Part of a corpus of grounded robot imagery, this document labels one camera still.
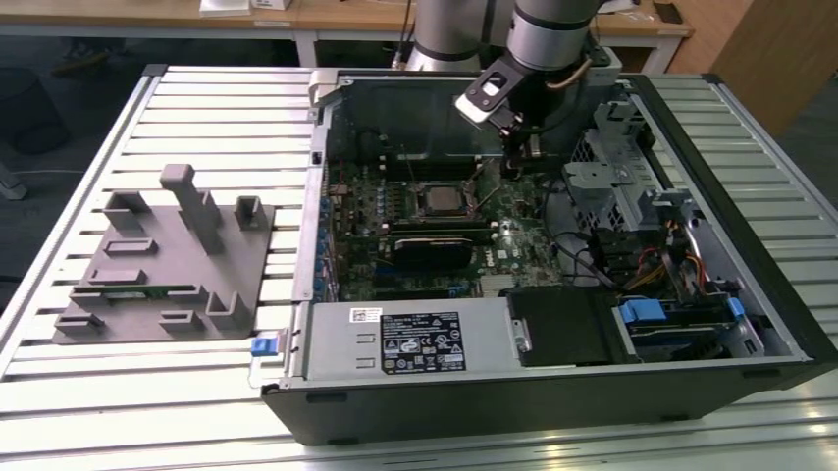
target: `cable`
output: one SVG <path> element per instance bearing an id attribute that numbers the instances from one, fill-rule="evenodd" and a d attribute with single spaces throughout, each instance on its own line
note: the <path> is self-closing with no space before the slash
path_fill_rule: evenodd
<path id="1" fill-rule="evenodd" d="M 12 172 L 12 175 L 36 175 L 36 174 L 84 174 L 84 170 L 23 170 L 21 172 Z"/>
<path id="2" fill-rule="evenodd" d="M 663 274 L 663 265 L 659 265 L 658 268 L 655 268 L 655 270 L 652 270 L 648 274 L 646 274 L 643 278 L 640 278 L 640 280 L 634 282 L 631 285 L 626 286 L 624 289 L 630 291 L 634 288 L 640 287 L 646 283 L 650 283 L 662 274 Z"/>
<path id="3" fill-rule="evenodd" d="M 587 247 L 583 247 L 579 250 L 576 250 L 576 256 L 574 257 L 574 274 L 571 275 L 571 283 L 574 283 L 576 281 L 576 278 L 580 276 L 579 275 L 579 256 L 582 255 L 583 252 L 591 253 L 591 250 Z"/>
<path id="4" fill-rule="evenodd" d="M 579 78 L 584 75 L 584 73 L 588 71 L 592 64 L 594 64 L 594 59 L 591 58 L 586 59 L 586 61 L 579 65 L 579 68 L 574 70 L 574 73 L 571 74 L 571 76 L 567 77 L 564 80 L 559 81 L 558 83 L 551 83 L 548 81 L 546 83 L 547 88 L 551 91 L 559 91 L 567 88 L 568 86 L 571 86 L 579 80 Z"/>
<path id="5" fill-rule="evenodd" d="M 476 206 L 474 207 L 474 209 L 471 210 L 471 212 L 476 212 L 478 209 L 480 209 L 480 207 L 486 204 L 486 202 L 490 200 L 490 198 L 495 195 L 495 193 L 498 192 L 498 190 L 500 190 L 502 186 L 498 185 L 495 186 L 495 189 L 492 189 L 488 194 L 486 195 L 486 197 L 483 198 L 483 201 L 480 201 Z"/>
<path id="6" fill-rule="evenodd" d="M 564 123 L 564 121 L 574 115 L 574 112 L 576 111 L 576 107 L 579 106 L 579 98 L 582 97 L 582 90 L 584 86 L 586 86 L 586 82 L 582 80 L 579 84 L 576 85 L 576 93 L 574 93 L 572 101 L 570 105 L 566 105 L 567 111 L 559 117 L 555 123 L 540 126 L 540 127 L 532 126 L 530 128 L 520 128 L 519 130 L 516 130 L 516 133 L 523 134 L 523 135 L 539 135 L 558 128 Z"/>
<path id="7" fill-rule="evenodd" d="M 402 155 L 404 156 L 404 163 L 407 164 L 407 172 L 410 172 L 410 182 L 416 187 L 416 176 L 414 175 L 414 167 L 410 165 L 410 157 L 407 157 L 407 151 L 404 150 L 404 144 L 402 144 Z"/>
<path id="8" fill-rule="evenodd" d="M 410 27 L 410 33 L 407 34 L 407 39 L 404 40 L 406 44 L 410 44 L 411 42 L 414 42 L 415 32 L 416 32 L 416 22 L 414 22 L 412 26 Z"/>
<path id="9" fill-rule="evenodd" d="M 399 69 L 402 63 L 402 54 L 404 52 L 404 33 L 407 32 L 407 22 L 410 21 L 410 4 L 411 0 L 407 1 L 407 7 L 404 8 L 404 22 L 402 23 L 402 33 L 398 37 L 398 46 L 395 47 L 395 56 L 392 57 L 392 68 Z"/>
<path id="10" fill-rule="evenodd" d="M 643 271 L 643 260 L 646 259 L 646 256 L 652 253 L 656 252 L 658 249 L 654 247 L 647 248 L 646 250 L 643 250 L 643 253 L 640 253 L 640 257 L 638 258 L 638 272 L 635 275 L 640 275 L 640 272 Z"/>
<path id="11" fill-rule="evenodd" d="M 687 254 L 686 258 L 695 264 L 695 282 L 698 284 L 698 291 L 702 294 L 707 294 L 704 290 L 704 262 L 695 255 Z"/>
<path id="12" fill-rule="evenodd" d="M 602 0 L 599 2 L 599 7 L 602 7 L 602 5 L 604 5 L 604 2 L 607 0 Z M 599 9 L 596 9 L 596 14 L 594 15 L 594 30 L 596 31 L 596 46 L 599 46 L 599 44 L 602 43 L 602 37 L 599 36 Z"/>
<path id="13" fill-rule="evenodd" d="M 564 231 L 556 235 L 552 234 L 552 232 L 550 232 L 550 224 L 547 223 L 547 200 L 550 199 L 550 195 L 552 195 L 552 186 L 555 185 L 556 180 L 554 179 L 550 184 L 547 185 L 547 194 L 544 195 L 544 201 L 542 203 L 542 207 L 543 207 L 543 211 L 540 214 L 540 219 L 542 219 L 542 223 L 544 226 L 544 232 L 547 234 L 547 237 L 550 237 L 550 241 L 555 244 L 556 248 L 559 249 L 559 251 L 567 255 L 568 257 L 571 257 L 571 259 L 575 262 L 579 262 L 579 264 L 586 267 L 586 269 L 591 272 L 591 274 L 596 277 L 596 279 L 602 282 L 603 285 L 606 285 L 608 288 L 611 289 L 622 289 L 619 287 L 619 285 L 614 282 L 614 280 L 611 278 L 607 277 L 607 275 L 594 266 L 591 265 L 588 262 L 586 262 L 582 258 L 579 258 L 574 252 L 571 252 L 564 245 L 562 245 L 558 241 L 556 238 L 560 236 L 578 236 L 578 232 L 574 231 Z"/>

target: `red cable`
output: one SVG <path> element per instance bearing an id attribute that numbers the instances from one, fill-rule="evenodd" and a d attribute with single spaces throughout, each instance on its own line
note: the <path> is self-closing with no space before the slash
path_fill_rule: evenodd
<path id="1" fill-rule="evenodd" d="M 643 270 L 643 259 L 646 258 L 646 255 L 655 251 L 658 251 L 658 249 L 655 247 L 650 247 L 640 253 L 640 258 L 638 258 L 638 272 L 635 273 L 635 275 L 640 275 L 640 271 Z"/>

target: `white label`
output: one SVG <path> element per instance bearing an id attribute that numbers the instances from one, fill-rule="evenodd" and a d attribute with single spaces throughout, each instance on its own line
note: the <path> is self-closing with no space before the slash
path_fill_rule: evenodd
<path id="1" fill-rule="evenodd" d="M 252 22 L 253 26 L 289 27 L 291 22 Z"/>
<path id="2" fill-rule="evenodd" d="M 351 307 L 350 322 L 379 322 L 382 311 L 379 307 Z"/>

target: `power supply label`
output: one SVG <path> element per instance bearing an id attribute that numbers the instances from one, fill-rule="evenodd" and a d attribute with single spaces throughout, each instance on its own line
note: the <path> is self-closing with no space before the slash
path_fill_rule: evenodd
<path id="1" fill-rule="evenodd" d="M 382 371 L 402 375 L 464 369 L 459 313 L 382 315 Z"/>

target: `black cable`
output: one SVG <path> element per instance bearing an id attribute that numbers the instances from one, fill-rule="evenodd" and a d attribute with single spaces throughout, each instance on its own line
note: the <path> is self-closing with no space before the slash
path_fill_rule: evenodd
<path id="1" fill-rule="evenodd" d="M 555 180 L 552 180 L 547 186 L 547 194 L 544 195 L 544 201 L 543 201 L 543 213 L 540 215 L 540 219 L 543 222 L 543 226 L 544 226 L 544 232 L 547 233 L 547 237 L 550 237 L 550 241 L 555 244 L 556 248 L 559 249 L 559 251 L 567 255 L 574 261 L 575 263 L 579 263 L 583 267 L 586 267 L 586 270 L 588 270 L 591 272 L 591 274 L 595 276 L 595 278 L 602 282 L 603 285 L 606 285 L 608 288 L 623 291 L 622 287 L 614 282 L 614 280 L 611 278 L 607 277 L 607 275 L 594 266 L 591 265 L 588 262 L 586 262 L 582 258 L 579 258 L 574 252 L 571 252 L 567 247 L 564 247 L 564 245 L 562 245 L 558 241 L 556 238 L 560 236 L 578 236 L 578 232 L 574 231 L 564 231 L 556 235 L 552 234 L 552 232 L 550 232 L 550 224 L 547 223 L 547 200 L 550 198 L 550 196 L 552 195 L 552 186 L 555 185 Z"/>
<path id="2" fill-rule="evenodd" d="M 591 253 L 591 250 L 587 247 L 583 247 L 579 250 L 576 250 L 576 255 L 574 256 L 574 274 L 571 275 L 571 277 L 572 277 L 571 278 L 571 283 L 580 276 L 579 275 L 579 256 L 582 255 L 583 252 Z"/>
<path id="3" fill-rule="evenodd" d="M 570 105 L 567 105 L 564 114 L 559 117 L 555 123 L 551 123 L 544 126 L 532 126 L 530 128 L 520 128 L 519 130 L 516 130 L 516 133 L 523 134 L 523 135 L 539 135 L 539 134 L 544 134 L 548 131 L 555 130 L 576 112 L 576 107 L 579 106 L 579 99 L 582 97 L 582 90 L 586 87 L 586 83 L 587 83 L 586 79 L 580 78 L 579 83 L 576 84 L 576 92 L 574 93 L 574 98 L 572 98 L 574 101 L 570 103 Z"/>
<path id="4" fill-rule="evenodd" d="M 410 33 L 407 34 L 407 40 L 404 41 L 407 44 L 414 42 L 414 33 L 415 32 L 416 32 L 416 22 L 414 22 L 412 26 L 410 27 Z"/>
<path id="5" fill-rule="evenodd" d="M 599 7 L 604 5 L 604 1 L 606 0 L 602 0 L 602 2 L 599 2 Z M 594 30 L 596 31 L 596 46 L 599 46 L 599 44 L 602 43 L 602 37 L 599 35 L 599 12 L 596 12 L 596 14 L 594 15 Z"/>
<path id="6" fill-rule="evenodd" d="M 404 53 L 404 33 L 407 32 L 407 22 L 410 21 L 410 4 L 412 0 L 407 0 L 407 8 L 404 8 L 404 22 L 402 23 L 402 34 L 398 37 L 398 47 L 395 48 L 395 60 L 394 63 L 400 62 L 402 54 Z"/>

